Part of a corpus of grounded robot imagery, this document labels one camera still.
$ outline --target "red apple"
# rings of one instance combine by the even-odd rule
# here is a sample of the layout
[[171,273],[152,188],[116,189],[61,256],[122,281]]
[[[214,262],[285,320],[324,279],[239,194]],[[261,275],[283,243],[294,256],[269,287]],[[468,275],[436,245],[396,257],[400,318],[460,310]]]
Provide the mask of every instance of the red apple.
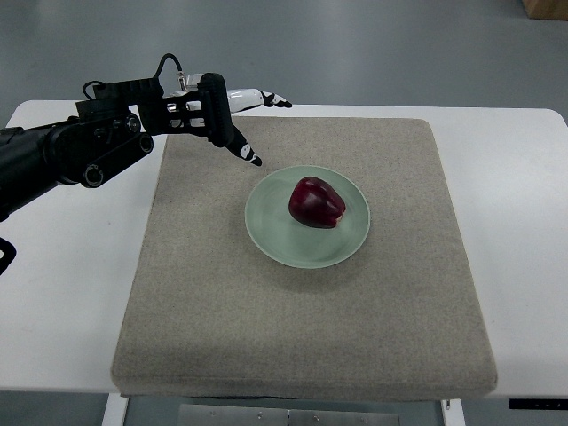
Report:
[[302,178],[288,202],[290,215],[312,228],[335,228],[343,217],[345,203],[331,185],[313,176]]

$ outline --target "black wire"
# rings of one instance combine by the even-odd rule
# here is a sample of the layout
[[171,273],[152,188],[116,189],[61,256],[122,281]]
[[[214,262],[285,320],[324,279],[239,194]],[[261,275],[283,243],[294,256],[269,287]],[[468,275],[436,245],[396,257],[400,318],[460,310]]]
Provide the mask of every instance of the black wire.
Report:
[[87,88],[89,86],[91,86],[92,84],[102,84],[103,86],[106,86],[106,83],[100,82],[99,80],[93,80],[92,82],[87,82],[83,85],[83,93],[85,94],[85,96],[87,97],[88,100],[94,100],[94,98],[91,97],[91,95],[89,93],[87,93]]
[[162,60],[160,61],[160,65],[158,66],[158,69],[156,71],[156,74],[154,74],[154,78],[157,78],[160,76],[160,74],[162,73],[162,68],[163,68],[163,64],[166,62],[166,59],[173,59],[174,62],[176,62],[176,67],[177,67],[177,71],[181,71],[181,64],[178,61],[178,58],[176,58],[173,54],[171,53],[166,53],[165,55],[162,56]]

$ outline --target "gray pad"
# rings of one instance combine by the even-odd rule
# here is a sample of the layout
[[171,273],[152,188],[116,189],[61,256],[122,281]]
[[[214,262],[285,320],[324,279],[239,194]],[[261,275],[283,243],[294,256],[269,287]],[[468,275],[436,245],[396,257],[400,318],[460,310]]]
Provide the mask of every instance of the gray pad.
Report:
[[[430,126],[234,117],[261,168],[170,136],[112,377],[125,395],[477,398],[496,368]],[[300,270],[249,238],[269,173],[336,170],[367,197],[352,257]]]

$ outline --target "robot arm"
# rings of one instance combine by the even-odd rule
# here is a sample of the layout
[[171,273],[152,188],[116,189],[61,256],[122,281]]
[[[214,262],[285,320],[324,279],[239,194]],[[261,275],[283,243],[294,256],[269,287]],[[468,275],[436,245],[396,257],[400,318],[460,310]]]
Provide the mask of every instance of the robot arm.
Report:
[[[163,96],[159,81],[166,59],[176,62],[181,89],[169,97]],[[86,91],[91,85],[95,98]],[[89,82],[83,92],[88,100],[77,102],[77,117],[29,130],[0,130],[0,221],[56,185],[103,185],[150,154],[155,135],[204,137],[260,166],[262,161],[233,125],[231,113],[259,106],[291,107],[273,93],[228,91],[219,74],[185,77],[169,53],[151,78]],[[138,106],[139,119],[129,110],[132,105]]]

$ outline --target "ceramic plate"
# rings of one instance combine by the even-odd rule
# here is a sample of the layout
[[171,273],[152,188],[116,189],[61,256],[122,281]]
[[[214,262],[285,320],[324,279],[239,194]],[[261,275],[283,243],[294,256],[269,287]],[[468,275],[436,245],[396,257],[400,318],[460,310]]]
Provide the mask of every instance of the ceramic plate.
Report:
[[[288,212],[298,181],[314,176],[328,182],[345,201],[336,228],[311,228]],[[296,268],[324,268],[353,255],[367,237],[371,215],[363,193],[347,177],[317,166],[281,169],[261,180],[245,206],[245,224],[253,242],[272,259]]]

